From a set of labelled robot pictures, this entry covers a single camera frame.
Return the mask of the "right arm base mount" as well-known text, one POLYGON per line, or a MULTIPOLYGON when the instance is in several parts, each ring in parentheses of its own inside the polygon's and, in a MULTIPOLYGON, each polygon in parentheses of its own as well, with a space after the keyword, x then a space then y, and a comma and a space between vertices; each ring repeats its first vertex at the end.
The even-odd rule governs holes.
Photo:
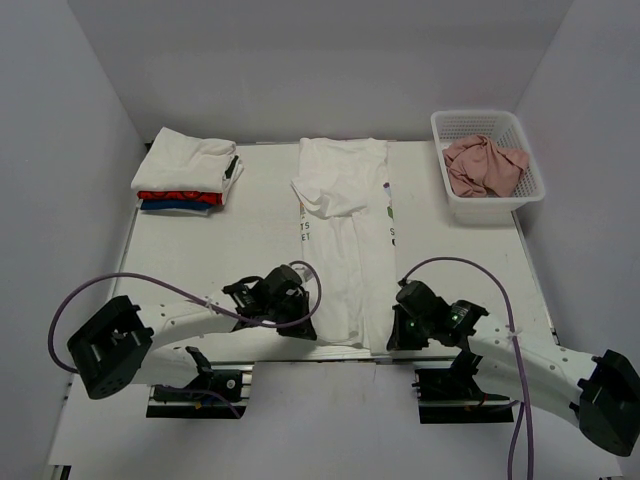
POLYGON ((514 420, 512 400, 486 393, 477 385, 480 360, 480 356, 462 352, 451 362, 430 361, 414 370, 412 387, 421 424, 499 424, 514 420))

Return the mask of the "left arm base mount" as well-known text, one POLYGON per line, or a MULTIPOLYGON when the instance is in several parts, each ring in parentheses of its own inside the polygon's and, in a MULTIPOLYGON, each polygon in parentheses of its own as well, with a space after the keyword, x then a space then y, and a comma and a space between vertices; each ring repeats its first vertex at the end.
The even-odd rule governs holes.
POLYGON ((229 419, 244 415, 251 386, 251 368, 214 367, 196 347, 174 347, 172 367, 185 384, 153 382, 146 417, 151 419, 229 419))

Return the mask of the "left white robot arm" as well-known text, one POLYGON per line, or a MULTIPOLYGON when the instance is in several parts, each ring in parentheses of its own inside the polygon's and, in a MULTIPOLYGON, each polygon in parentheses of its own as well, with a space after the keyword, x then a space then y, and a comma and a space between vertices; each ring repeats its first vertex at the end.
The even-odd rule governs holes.
POLYGON ((216 397, 210 390, 211 363, 187 345, 192 338, 246 328, 316 338, 311 319, 320 300, 310 296, 306 284, 319 276, 304 261, 280 265, 264 277, 245 277, 208 297, 150 276, 143 279, 180 295, 181 302, 139 306, 126 295, 113 297, 67 342, 72 369, 92 400, 130 384, 158 386, 191 399, 216 397))

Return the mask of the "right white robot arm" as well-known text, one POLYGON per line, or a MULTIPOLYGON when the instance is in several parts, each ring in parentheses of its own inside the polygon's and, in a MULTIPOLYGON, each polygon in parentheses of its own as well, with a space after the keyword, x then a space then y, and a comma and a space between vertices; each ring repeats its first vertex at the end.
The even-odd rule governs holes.
POLYGON ((529 400, 599 448, 618 457, 633 452, 639 375, 624 355, 592 355, 513 333, 485 308, 466 300, 449 304, 417 280, 401 281, 393 310, 388 350, 416 351, 437 341, 459 351, 443 374, 417 382, 423 400, 529 400))

